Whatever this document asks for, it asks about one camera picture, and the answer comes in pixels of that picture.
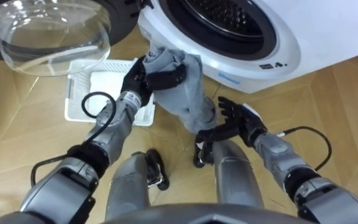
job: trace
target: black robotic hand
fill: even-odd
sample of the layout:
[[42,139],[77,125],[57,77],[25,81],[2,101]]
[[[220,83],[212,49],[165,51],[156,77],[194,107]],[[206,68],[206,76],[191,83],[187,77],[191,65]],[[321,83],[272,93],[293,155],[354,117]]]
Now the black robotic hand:
[[198,136],[205,141],[222,141],[240,135],[246,146],[253,147],[257,137],[267,132],[260,117],[225,97],[219,96],[218,100],[225,123],[213,129],[202,130]]
[[121,93],[124,91],[133,91],[141,97],[142,106],[145,106],[150,101],[152,91],[147,88],[145,82],[145,68],[143,60],[145,56],[139,58],[132,68],[129,70],[122,83]]

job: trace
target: white tray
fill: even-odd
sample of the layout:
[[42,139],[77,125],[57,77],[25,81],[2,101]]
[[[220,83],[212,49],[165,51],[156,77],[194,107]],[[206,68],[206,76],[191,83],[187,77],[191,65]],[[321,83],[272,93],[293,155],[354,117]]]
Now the white tray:
[[[78,63],[84,63],[86,60],[75,60],[70,66],[76,66]],[[131,69],[134,61],[128,60],[106,60],[93,69],[79,72],[68,76],[67,95],[65,100],[65,118],[68,121],[77,122],[96,122],[95,119],[88,117],[81,109],[82,99],[90,93],[91,74],[93,72],[123,72],[127,73]],[[151,126],[154,121],[155,105],[153,96],[147,106],[141,108],[145,110],[144,116],[135,116],[134,125]]]

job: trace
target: gray cloth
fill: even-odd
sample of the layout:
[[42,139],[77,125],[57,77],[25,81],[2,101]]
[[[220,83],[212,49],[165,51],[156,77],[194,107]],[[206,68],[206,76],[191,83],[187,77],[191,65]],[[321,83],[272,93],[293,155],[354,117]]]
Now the gray cloth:
[[194,134],[216,126],[214,103],[204,96],[203,69],[198,55],[152,45],[143,64],[146,75],[172,71],[181,64],[185,65],[186,80],[175,88],[154,91],[156,102],[168,112],[179,116],[185,128]]

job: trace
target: wire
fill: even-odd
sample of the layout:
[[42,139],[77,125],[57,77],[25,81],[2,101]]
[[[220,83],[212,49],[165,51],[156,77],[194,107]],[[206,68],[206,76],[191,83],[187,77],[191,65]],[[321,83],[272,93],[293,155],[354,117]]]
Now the wire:
[[53,162],[57,162],[60,161],[62,159],[66,158],[66,155],[61,155],[61,156],[57,156],[57,157],[53,157],[51,159],[46,159],[44,161],[38,162],[36,163],[36,165],[33,166],[33,168],[31,169],[31,175],[30,175],[30,181],[31,181],[31,187],[33,187],[36,183],[35,183],[35,175],[37,174],[37,169],[43,165],[47,165]]
[[85,108],[85,102],[91,98],[92,96],[96,96],[96,95],[101,95],[101,96],[105,96],[107,97],[111,104],[112,104],[112,110],[111,110],[111,114],[110,114],[110,117],[109,119],[107,119],[107,121],[104,123],[104,125],[99,128],[99,130],[97,130],[93,135],[91,135],[91,137],[89,137],[84,143],[83,145],[85,144],[89,144],[91,141],[93,141],[96,137],[98,137],[104,130],[106,130],[106,128],[110,125],[110,123],[112,122],[112,120],[114,119],[115,115],[116,115],[116,112],[117,112],[117,104],[116,104],[116,101],[114,100],[114,98],[112,96],[110,96],[109,94],[107,93],[104,93],[104,92],[100,92],[100,91],[97,91],[97,92],[93,92],[93,93],[89,93],[88,95],[86,95],[82,102],[81,102],[81,107],[82,107],[82,110],[84,111],[84,113],[89,116],[90,118],[96,118],[97,116],[95,115],[92,115],[88,112],[88,110]]
[[[83,146],[89,144],[91,141],[93,141],[96,137],[98,137],[104,130],[106,130],[106,128],[110,125],[110,123],[112,122],[112,120],[114,119],[116,112],[117,112],[117,104],[116,101],[114,100],[114,98],[112,96],[110,96],[107,93],[104,92],[93,92],[93,93],[89,93],[87,94],[81,102],[81,108],[84,111],[84,113],[89,116],[90,118],[97,118],[98,116],[92,115],[91,113],[89,113],[89,111],[86,109],[85,107],[85,103],[86,101],[91,98],[92,96],[96,96],[96,95],[100,95],[100,96],[105,96],[107,97],[111,104],[112,104],[112,110],[111,110],[111,114],[110,117],[107,119],[107,121],[102,125],[101,128],[99,128],[94,134],[92,134],[86,141],[84,141],[82,143]],[[31,175],[30,175],[30,182],[31,182],[31,187],[33,187],[36,184],[35,181],[35,176],[37,174],[37,169],[41,166],[47,165],[47,164],[51,164],[53,162],[57,162],[60,161],[64,158],[67,157],[67,154],[61,155],[61,156],[57,156],[57,157],[53,157],[51,159],[46,159],[44,161],[38,162],[36,163],[36,165],[33,166],[33,168],[31,169]]]
[[319,171],[321,168],[323,168],[327,162],[331,159],[331,156],[333,154],[333,147],[331,145],[331,143],[329,142],[329,139],[327,138],[327,136],[325,136],[322,132],[314,129],[314,128],[311,128],[311,127],[307,127],[307,126],[299,126],[299,127],[296,127],[296,128],[290,128],[288,130],[285,130],[283,131],[282,133],[284,135],[288,135],[288,134],[291,134],[297,130],[309,130],[309,131],[312,131],[316,134],[318,134],[320,137],[322,137],[324,139],[324,141],[326,142],[327,144],[327,147],[328,147],[328,153],[327,153],[327,156],[326,158],[315,168],[315,171]]

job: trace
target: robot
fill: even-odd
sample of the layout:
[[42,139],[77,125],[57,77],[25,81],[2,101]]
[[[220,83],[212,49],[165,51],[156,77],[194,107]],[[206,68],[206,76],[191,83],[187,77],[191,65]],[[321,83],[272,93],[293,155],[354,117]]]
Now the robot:
[[[82,144],[35,165],[33,186],[20,210],[0,217],[0,224],[85,223],[95,204],[92,194],[100,178],[121,155],[134,116],[149,102],[151,92],[138,60],[126,75],[116,101],[105,93],[91,93],[84,98],[83,108],[93,95],[105,95],[109,101]],[[148,188],[169,187],[163,161],[152,149],[131,155],[117,169],[111,181],[105,223],[358,223],[358,198],[321,177],[294,153],[289,142],[281,139],[295,129],[272,134],[246,107],[223,97],[219,97],[219,107],[226,121],[200,131],[198,138],[204,144],[193,161],[196,167],[214,165],[218,203],[151,207]],[[236,135],[259,154],[265,168],[298,208],[298,217],[264,209],[247,156],[229,140]],[[39,166],[59,160],[53,171],[35,182]]]

